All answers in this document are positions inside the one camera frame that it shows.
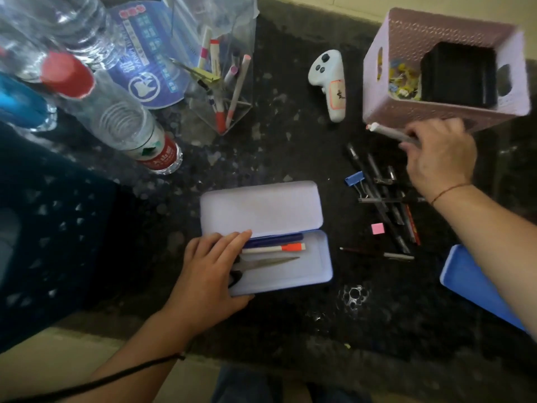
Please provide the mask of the person's left hand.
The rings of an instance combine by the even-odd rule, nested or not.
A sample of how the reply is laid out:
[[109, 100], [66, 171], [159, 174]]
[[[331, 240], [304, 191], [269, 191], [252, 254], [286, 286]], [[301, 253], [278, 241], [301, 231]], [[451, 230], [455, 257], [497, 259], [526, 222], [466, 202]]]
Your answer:
[[[234, 240], [238, 255], [251, 238], [252, 230], [238, 233]], [[162, 311], [180, 317], [189, 329], [191, 339], [217, 325], [242, 309], [229, 308], [229, 273], [223, 266], [211, 262], [213, 246], [224, 237], [212, 233], [200, 237], [196, 254], [188, 266], [183, 266], [168, 301]]]

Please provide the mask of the person's right hand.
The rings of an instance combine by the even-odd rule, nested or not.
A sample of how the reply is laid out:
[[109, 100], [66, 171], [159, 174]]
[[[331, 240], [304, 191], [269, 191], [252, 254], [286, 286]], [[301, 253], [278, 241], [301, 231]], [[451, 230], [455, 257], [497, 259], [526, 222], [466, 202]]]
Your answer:
[[462, 119], [414, 121], [406, 125], [405, 133], [421, 144], [418, 165], [406, 170], [413, 187], [428, 203], [471, 183], [477, 148]]

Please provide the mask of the grey white pen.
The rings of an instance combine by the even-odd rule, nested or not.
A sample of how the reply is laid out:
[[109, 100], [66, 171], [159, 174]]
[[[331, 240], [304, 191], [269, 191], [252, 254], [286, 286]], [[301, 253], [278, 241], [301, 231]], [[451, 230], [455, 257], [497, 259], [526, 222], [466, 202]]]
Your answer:
[[372, 133], [384, 135], [390, 139], [414, 144], [416, 147], [421, 147], [421, 144], [417, 138], [407, 135], [405, 132], [395, 128], [383, 126], [377, 122], [372, 122], [366, 125], [366, 129]]

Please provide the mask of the pale lilac tin pencil case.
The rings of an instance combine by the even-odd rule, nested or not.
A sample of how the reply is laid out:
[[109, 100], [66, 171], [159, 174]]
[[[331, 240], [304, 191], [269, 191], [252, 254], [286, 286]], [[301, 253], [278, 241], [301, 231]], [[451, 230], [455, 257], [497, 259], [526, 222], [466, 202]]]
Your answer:
[[235, 296], [263, 293], [329, 282], [332, 262], [317, 185], [312, 181], [283, 182], [204, 193], [200, 198], [201, 232], [252, 230], [252, 237], [302, 233], [305, 250], [242, 255], [241, 259], [300, 258], [292, 262], [246, 271], [233, 286]]

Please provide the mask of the person's left forearm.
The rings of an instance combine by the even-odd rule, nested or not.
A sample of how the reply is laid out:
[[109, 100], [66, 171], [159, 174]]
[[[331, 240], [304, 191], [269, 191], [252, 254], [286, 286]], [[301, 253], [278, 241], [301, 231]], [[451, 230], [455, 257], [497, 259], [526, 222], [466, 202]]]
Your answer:
[[[182, 353], [191, 339], [180, 317], [160, 311], [91, 376], [98, 380], [148, 361]], [[177, 359], [161, 363], [62, 403], [152, 403], [176, 364]]]

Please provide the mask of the person's right forearm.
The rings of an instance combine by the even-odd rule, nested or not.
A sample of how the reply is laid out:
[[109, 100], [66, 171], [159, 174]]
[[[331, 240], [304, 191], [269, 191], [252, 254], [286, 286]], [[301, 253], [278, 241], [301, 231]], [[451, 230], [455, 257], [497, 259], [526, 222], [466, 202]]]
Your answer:
[[537, 342], [537, 225], [473, 185], [432, 203]]

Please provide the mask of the white pen with orange cap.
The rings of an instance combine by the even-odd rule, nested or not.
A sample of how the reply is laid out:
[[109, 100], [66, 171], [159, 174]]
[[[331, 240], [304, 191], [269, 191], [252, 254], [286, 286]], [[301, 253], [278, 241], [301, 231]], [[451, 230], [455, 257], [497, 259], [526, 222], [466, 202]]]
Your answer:
[[289, 243], [283, 245], [263, 246], [257, 248], [244, 248], [241, 251], [243, 255], [271, 253], [271, 252], [300, 252], [305, 250], [305, 243]]

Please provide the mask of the pile of dark pens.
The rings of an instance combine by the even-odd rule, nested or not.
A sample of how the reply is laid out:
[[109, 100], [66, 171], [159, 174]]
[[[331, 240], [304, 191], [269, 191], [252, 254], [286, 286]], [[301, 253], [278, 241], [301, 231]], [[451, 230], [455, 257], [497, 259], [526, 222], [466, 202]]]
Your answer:
[[358, 195], [359, 203], [374, 205], [381, 223], [384, 223], [398, 251], [401, 254], [412, 255], [413, 248], [420, 245], [420, 237], [410, 204], [425, 200], [416, 195], [406, 195], [405, 188], [409, 186], [397, 179], [393, 167], [388, 167], [386, 175], [372, 154], [359, 153], [351, 143], [346, 144], [346, 151], [356, 171], [364, 173], [363, 183], [368, 196], [361, 198]]

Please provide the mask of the dark blue pen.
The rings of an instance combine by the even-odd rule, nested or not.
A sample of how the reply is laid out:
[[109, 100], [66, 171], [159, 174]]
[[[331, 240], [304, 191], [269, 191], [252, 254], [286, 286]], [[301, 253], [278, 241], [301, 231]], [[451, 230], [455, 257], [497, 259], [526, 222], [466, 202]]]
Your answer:
[[301, 242], [303, 238], [304, 235], [302, 233], [251, 238], [244, 245], [244, 249], [273, 247], [277, 245], [298, 243]]

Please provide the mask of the blue binder clip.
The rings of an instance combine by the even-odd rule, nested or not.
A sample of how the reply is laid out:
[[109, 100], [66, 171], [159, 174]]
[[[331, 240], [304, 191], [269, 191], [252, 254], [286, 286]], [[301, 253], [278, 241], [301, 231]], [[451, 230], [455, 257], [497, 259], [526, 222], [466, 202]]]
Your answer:
[[353, 175], [346, 177], [344, 181], [348, 187], [352, 187], [358, 192], [359, 197], [366, 198], [368, 194], [363, 183], [364, 180], [364, 173], [362, 171], [358, 171]]

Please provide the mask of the heap of yellow clips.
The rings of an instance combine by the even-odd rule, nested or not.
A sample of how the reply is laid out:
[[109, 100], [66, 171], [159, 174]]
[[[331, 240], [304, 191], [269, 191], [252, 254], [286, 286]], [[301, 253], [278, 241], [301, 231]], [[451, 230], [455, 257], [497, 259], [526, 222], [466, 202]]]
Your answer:
[[396, 100], [421, 101], [421, 72], [402, 60], [390, 61], [388, 92]]

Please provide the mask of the person's blue jeans legs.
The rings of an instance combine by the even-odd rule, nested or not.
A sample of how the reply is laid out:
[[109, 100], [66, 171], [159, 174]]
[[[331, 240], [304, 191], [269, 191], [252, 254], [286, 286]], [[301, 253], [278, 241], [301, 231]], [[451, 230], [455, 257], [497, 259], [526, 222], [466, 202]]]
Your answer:
[[[312, 403], [373, 403], [367, 392], [306, 383]], [[220, 368], [211, 403], [283, 403], [283, 379], [244, 367]]]

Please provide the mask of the black square box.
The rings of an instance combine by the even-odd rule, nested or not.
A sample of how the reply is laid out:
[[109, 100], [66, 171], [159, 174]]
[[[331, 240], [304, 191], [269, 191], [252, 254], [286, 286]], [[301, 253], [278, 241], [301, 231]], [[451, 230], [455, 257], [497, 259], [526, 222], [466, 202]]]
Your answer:
[[421, 101], [492, 109], [497, 106], [496, 51], [439, 42], [420, 61]]

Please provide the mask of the thin brown and white pen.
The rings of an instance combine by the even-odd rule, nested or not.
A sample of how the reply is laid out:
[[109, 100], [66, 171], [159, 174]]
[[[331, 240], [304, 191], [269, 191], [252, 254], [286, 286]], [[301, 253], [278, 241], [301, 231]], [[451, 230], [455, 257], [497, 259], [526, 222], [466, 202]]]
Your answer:
[[381, 257], [381, 258], [405, 261], [405, 262], [410, 262], [414, 260], [413, 255], [386, 252], [386, 251], [380, 251], [380, 250], [363, 250], [363, 249], [346, 248], [346, 247], [340, 247], [339, 250], [348, 252], [348, 253], [361, 255], [361, 256], [367, 256], [367, 257]]

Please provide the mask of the white handheld controller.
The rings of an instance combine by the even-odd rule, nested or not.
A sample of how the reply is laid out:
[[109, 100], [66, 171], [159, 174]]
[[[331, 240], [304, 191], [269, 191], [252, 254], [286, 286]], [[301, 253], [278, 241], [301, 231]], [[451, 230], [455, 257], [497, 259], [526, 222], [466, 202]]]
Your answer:
[[308, 72], [311, 86], [320, 87], [326, 96], [329, 118], [340, 123], [346, 116], [346, 82], [341, 53], [331, 49], [322, 53]]

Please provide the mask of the pink perforated storage basket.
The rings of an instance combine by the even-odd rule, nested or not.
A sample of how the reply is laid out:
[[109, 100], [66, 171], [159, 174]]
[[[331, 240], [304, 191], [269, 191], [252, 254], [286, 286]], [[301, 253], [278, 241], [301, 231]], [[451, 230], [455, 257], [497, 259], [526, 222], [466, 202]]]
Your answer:
[[[400, 60], [418, 68], [424, 55], [442, 41], [492, 47], [497, 54], [496, 66], [510, 66], [512, 89], [506, 96], [498, 97], [497, 107], [472, 108], [393, 98], [388, 90], [390, 62]], [[473, 133], [527, 116], [532, 105], [524, 32], [502, 22], [392, 8], [364, 58], [362, 101], [365, 123], [378, 122], [392, 128], [404, 128], [416, 120], [458, 117], [468, 121], [466, 129]]]

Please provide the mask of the blue plastic lid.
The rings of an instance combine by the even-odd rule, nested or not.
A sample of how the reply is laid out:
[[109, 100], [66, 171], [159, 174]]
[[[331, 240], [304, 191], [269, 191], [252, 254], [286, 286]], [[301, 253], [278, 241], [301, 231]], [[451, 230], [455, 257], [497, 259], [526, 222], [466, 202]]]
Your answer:
[[463, 245], [457, 244], [451, 248], [439, 280], [447, 289], [526, 332], [520, 319], [510, 310]]

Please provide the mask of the dark blue perforated basket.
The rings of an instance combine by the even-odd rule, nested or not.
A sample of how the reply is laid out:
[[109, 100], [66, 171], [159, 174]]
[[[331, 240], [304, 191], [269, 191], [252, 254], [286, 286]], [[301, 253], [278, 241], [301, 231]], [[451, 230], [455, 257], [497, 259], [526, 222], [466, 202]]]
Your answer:
[[0, 353], [82, 307], [116, 195], [0, 124]]

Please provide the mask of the clear water bottle red cap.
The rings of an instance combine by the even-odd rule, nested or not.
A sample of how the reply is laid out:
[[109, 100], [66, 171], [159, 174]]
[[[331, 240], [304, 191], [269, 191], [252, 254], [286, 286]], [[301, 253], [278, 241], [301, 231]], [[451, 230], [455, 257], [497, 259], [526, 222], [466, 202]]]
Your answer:
[[183, 153], [177, 142], [106, 70], [92, 71], [70, 53], [49, 52], [40, 80], [64, 112], [108, 147], [158, 175], [179, 169]]

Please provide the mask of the white marker with red ends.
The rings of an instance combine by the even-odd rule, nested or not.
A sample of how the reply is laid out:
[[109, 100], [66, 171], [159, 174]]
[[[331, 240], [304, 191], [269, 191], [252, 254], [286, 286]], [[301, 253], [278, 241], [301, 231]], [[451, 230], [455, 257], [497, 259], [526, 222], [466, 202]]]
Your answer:
[[[220, 41], [218, 39], [211, 39], [209, 44], [209, 53], [211, 58], [211, 73], [222, 78], [221, 65], [220, 65]], [[225, 134], [227, 131], [226, 119], [225, 119], [225, 104], [222, 96], [222, 81], [213, 88], [214, 101], [216, 104], [216, 127], [220, 135]]]

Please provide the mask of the white pen with pink tip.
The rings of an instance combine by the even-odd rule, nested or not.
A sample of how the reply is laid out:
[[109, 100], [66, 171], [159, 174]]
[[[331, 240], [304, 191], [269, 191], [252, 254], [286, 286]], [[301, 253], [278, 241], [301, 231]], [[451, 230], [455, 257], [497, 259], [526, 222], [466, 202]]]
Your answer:
[[236, 86], [235, 86], [235, 89], [234, 89], [234, 92], [233, 92], [233, 95], [232, 95], [232, 100], [230, 102], [229, 109], [228, 109], [228, 112], [227, 112], [227, 117], [226, 117], [226, 121], [225, 121], [226, 129], [229, 129], [231, 124], [232, 124], [232, 120], [234, 118], [234, 113], [235, 113], [235, 110], [237, 108], [239, 97], [240, 97], [240, 94], [242, 92], [242, 88], [244, 86], [245, 78], [246, 78], [246, 75], [248, 73], [248, 69], [249, 69], [251, 60], [252, 60], [252, 57], [250, 55], [248, 55], [248, 54], [245, 54], [244, 57], [243, 57], [243, 60], [241, 62], [241, 66], [239, 68], [239, 74], [238, 74]]

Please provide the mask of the yellow green clip tool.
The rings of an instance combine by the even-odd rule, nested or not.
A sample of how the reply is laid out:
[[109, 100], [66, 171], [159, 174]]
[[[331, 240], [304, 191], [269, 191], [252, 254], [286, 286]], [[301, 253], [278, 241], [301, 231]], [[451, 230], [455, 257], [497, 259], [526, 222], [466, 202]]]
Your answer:
[[181, 63], [180, 61], [173, 59], [171, 57], [169, 57], [169, 60], [171, 61], [173, 65], [175, 65], [176, 67], [188, 73], [194, 80], [202, 82], [207, 87], [218, 86], [219, 83], [221, 82], [221, 77], [215, 74], [212, 74], [211, 72], [208, 72], [198, 67], [188, 67], [184, 65], [183, 63]]

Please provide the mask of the blue round paper fan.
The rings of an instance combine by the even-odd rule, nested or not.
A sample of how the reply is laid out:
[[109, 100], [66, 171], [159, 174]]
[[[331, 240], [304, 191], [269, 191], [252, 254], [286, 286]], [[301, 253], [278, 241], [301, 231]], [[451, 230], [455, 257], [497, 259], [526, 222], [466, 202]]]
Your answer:
[[109, 9], [126, 52], [108, 73], [144, 107], [161, 109], [184, 99], [191, 80], [171, 60], [192, 67], [198, 41], [164, 2], [135, 0]]

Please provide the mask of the white pen with pink band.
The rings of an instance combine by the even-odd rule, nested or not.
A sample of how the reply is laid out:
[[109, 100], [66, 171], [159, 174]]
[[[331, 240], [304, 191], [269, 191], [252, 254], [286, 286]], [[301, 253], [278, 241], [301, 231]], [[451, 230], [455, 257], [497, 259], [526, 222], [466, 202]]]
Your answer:
[[205, 26], [201, 33], [201, 45], [197, 67], [203, 70], [211, 71], [210, 48], [212, 40], [212, 31], [209, 26]]

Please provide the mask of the clear plastic pen holder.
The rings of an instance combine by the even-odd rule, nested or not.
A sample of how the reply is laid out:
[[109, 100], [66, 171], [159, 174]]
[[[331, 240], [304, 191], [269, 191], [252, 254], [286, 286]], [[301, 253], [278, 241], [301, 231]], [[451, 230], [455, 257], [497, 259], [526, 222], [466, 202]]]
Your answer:
[[[222, 96], [225, 104], [225, 119], [238, 75], [234, 85], [230, 88], [226, 88], [223, 85], [223, 78], [233, 64], [240, 68], [245, 54], [252, 57], [232, 124], [225, 132], [227, 134], [238, 121], [245, 117], [253, 106], [253, 55], [256, 39], [256, 21], [259, 14], [258, 0], [162, 1], [171, 8], [172, 12], [178, 13], [180, 22], [185, 28], [191, 31], [192, 37], [198, 41], [198, 58], [201, 33], [205, 26], [211, 28], [212, 39], [218, 39], [220, 41], [221, 81]], [[192, 67], [197, 67], [198, 58]], [[212, 128], [213, 131], [220, 135], [216, 127], [214, 87], [207, 87], [202, 82], [194, 80], [191, 76], [190, 78], [191, 80], [185, 91], [185, 99], [188, 107]]]

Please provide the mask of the blue translucent bottle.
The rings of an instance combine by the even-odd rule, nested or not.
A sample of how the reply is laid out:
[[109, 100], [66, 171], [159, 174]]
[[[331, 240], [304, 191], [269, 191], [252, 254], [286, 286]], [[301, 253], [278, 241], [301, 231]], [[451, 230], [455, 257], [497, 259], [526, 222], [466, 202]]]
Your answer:
[[0, 72], [0, 122], [30, 133], [51, 131], [57, 127], [57, 106]]

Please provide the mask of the clear plastic water bottle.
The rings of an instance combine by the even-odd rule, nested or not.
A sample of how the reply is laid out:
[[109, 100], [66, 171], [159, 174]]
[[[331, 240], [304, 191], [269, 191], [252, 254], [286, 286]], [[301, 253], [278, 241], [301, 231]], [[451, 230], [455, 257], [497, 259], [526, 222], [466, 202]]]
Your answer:
[[0, 72], [39, 83], [50, 52], [95, 71], [114, 67], [126, 47], [101, 0], [0, 0]]

